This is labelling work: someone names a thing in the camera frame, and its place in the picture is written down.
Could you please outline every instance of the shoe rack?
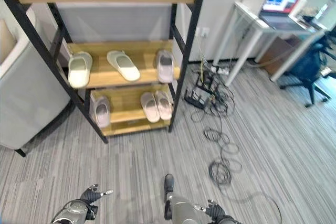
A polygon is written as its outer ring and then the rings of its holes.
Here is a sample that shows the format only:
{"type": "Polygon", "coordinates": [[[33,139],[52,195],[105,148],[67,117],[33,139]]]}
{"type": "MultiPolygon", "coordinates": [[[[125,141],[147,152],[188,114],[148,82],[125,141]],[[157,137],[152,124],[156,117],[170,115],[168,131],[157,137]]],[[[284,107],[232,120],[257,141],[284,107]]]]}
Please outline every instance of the shoe rack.
{"type": "Polygon", "coordinates": [[[29,40],[39,52],[44,62],[55,75],[57,80],[67,91],[70,98],[82,112],[100,138],[107,143],[107,136],[130,133],[142,130],[168,127],[169,132],[173,128],[176,110],[179,104],[182,85],[186,68],[194,40],[196,26],[201,11],[203,0],[4,0],[29,40]],[[58,24],[58,30],[54,36],[50,49],[46,48],[40,36],[30,23],[25,11],[32,3],[48,3],[51,13],[58,24]],[[56,2],[165,2],[172,3],[171,25],[169,40],[163,41],[125,41],[125,42],[99,42],[99,43],[73,43],[67,28],[57,9],[56,2]],[[177,4],[186,4],[192,15],[188,29],[187,39],[183,40],[178,28],[175,25],[177,4]],[[56,61],[62,40],[68,44],[70,52],[76,53],[85,51],[91,54],[93,64],[90,73],[90,80],[86,86],[85,99],[82,100],[73,89],[68,80],[59,71],[56,61]],[[156,52],[159,49],[172,51],[173,40],[176,40],[182,52],[183,60],[181,66],[174,67],[174,79],[177,80],[177,88],[174,89],[171,83],[160,84],[157,79],[156,52]],[[107,52],[111,50],[123,50],[140,71],[140,79],[136,82],[126,81],[116,69],[107,62],[107,52]],[[157,123],[150,123],[142,110],[140,96],[143,92],[155,92],[164,90],[170,93],[174,105],[172,118],[169,121],[160,120],[157,123]],[[105,95],[111,104],[111,124],[100,129],[94,118],[90,115],[90,98],[97,98],[105,95]]]}

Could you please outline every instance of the white armchair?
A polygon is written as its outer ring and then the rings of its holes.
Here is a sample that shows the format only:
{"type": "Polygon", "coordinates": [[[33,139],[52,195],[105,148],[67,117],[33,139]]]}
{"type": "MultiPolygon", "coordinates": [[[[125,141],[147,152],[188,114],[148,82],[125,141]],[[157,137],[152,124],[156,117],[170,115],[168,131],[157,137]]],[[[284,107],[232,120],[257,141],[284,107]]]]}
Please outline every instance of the white armchair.
{"type": "MultiPolygon", "coordinates": [[[[24,156],[20,148],[52,121],[70,98],[3,5],[0,3],[0,18],[5,19],[17,43],[0,65],[0,145],[24,156]]],[[[27,16],[49,47],[31,8],[27,16]]]]}

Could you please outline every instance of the desk leg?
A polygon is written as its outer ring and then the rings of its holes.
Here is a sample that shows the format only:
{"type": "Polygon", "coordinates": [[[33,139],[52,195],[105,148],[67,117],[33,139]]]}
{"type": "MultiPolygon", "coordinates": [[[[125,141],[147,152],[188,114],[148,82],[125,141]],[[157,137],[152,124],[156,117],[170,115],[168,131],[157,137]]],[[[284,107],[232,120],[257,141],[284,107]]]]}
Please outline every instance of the desk leg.
{"type": "Polygon", "coordinates": [[[226,28],[225,30],[225,33],[224,33],[224,37],[223,37],[223,40],[222,40],[222,43],[221,45],[219,46],[219,49],[217,51],[217,54],[214,58],[214,61],[212,63],[212,66],[217,66],[218,65],[218,62],[221,58],[221,56],[223,55],[224,51],[225,51],[225,48],[226,48],[226,45],[230,39],[230,36],[232,35],[232,31],[233,31],[233,27],[235,26],[236,22],[235,22],[235,16],[238,15],[238,11],[237,11],[237,8],[234,7],[234,11],[233,11],[233,14],[230,18],[230,21],[229,21],[229,24],[228,24],[228,27],[226,28]]]}
{"type": "Polygon", "coordinates": [[[262,59],[262,57],[266,53],[267,49],[272,45],[272,43],[274,42],[274,40],[277,37],[278,37],[278,34],[270,35],[270,38],[268,39],[268,41],[266,42],[266,44],[263,46],[263,48],[260,51],[260,53],[258,54],[258,56],[255,58],[255,60],[254,60],[255,62],[260,62],[260,60],[262,59]]]}
{"type": "Polygon", "coordinates": [[[313,33],[310,35],[306,40],[304,40],[301,45],[290,55],[290,57],[281,65],[281,67],[271,76],[271,81],[276,81],[282,76],[282,74],[291,67],[304,53],[304,51],[307,50],[307,48],[316,40],[322,38],[325,31],[320,30],[316,33],[313,33]]]}
{"type": "Polygon", "coordinates": [[[259,29],[256,29],[253,36],[251,37],[250,41],[248,42],[248,44],[246,45],[244,51],[241,53],[237,63],[235,64],[235,66],[233,67],[233,69],[231,70],[227,81],[225,82],[225,86],[229,86],[231,84],[231,82],[233,81],[233,79],[236,77],[236,75],[238,74],[239,70],[242,68],[243,64],[245,63],[246,59],[249,57],[249,55],[251,54],[253,47],[255,46],[255,44],[257,43],[257,41],[260,39],[260,37],[262,36],[263,32],[259,29]]]}

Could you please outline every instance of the blue office chair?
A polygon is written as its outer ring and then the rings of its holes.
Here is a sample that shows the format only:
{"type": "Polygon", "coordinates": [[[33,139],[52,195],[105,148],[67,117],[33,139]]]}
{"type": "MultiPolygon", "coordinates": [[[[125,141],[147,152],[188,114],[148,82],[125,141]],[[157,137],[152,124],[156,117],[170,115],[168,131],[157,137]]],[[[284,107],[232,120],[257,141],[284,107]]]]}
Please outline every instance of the blue office chair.
{"type": "MultiPolygon", "coordinates": [[[[324,96],[322,102],[327,102],[331,97],[323,91],[315,82],[322,76],[321,70],[327,66],[327,56],[332,60],[336,60],[336,56],[328,50],[332,49],[331,44],[336,45],[336,26],[332,31],[326,34],[313,43],[305,56],[303,56],[288,72],[299,79],[300,83],[293,83],[288,85],[281,85],[280,89],[287,87],[305,87],[310,94],[311,103],[306,104],[306,108],[315,104],[314,92],[317,91],[324,96]]],[[[336,78],[336,72],[328,73],[324,78],[336,78]]]]}

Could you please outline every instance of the slipper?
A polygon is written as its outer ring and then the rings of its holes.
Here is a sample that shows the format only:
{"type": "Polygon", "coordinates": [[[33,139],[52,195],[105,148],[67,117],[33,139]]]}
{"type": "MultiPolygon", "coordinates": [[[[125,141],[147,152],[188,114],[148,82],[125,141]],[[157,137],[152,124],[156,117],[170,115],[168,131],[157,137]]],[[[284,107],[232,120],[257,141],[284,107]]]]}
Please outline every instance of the slipper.
{"type": "Polygon", "coordinates": [[[68,80],[75,88],[83,88],[89,83],[92,57],[87,52],[78,52],[69,60],[68,80]]]}
{"type": "Polygon", "coordinates": [[[157,110],[155,98],[152,93],[146,92],[141,95],[141,105],[148,121],[156,123],[160,120],[160,114],[157,110]]]}
{"type": "Polygon", "coordinates": [[[172,118],[172,104],[168,98],[168,94],[164,91],[157,90],[155,92],[155,100],[162,120],[172,118]]]}
{"type": "Polygon", "coordinates": [[[159,50],[156,54],[158,80],[161,83],[171,83],[174,79],[174,58],[167,50],[159,50]]]}
{"type": "Polygon", "coordinates": [[[128,81],[140,78],[140,72],[124,51],[109,51],[107,61],[128,81]]]}
{"type": "Polygon", "coordinates": [[[95,103],[95,115],[98,127],[104,128],[110,125],[110,102],[105,96],[99,97],[95,103]]]}

